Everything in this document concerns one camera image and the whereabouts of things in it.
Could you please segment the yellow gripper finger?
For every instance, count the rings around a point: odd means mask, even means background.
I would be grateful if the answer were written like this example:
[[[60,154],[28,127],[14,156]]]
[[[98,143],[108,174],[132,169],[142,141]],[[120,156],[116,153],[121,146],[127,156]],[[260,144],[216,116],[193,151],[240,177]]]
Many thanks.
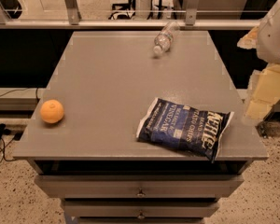
[[[252,28],[246,35],[239,39],[237,47],[241,49],[255,49],[257,47],[258,26]]]
[[[254,71],[248,83],[245,116],[262,120],[280,100],[280,64],[269,63],[265,69]]]

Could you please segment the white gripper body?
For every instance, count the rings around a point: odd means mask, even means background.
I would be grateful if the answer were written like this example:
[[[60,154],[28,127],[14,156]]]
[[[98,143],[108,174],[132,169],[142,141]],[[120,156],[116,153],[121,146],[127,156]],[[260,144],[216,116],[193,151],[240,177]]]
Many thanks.
[[[267,63],[280,63],[280,0],[260,21],[257,55]]]

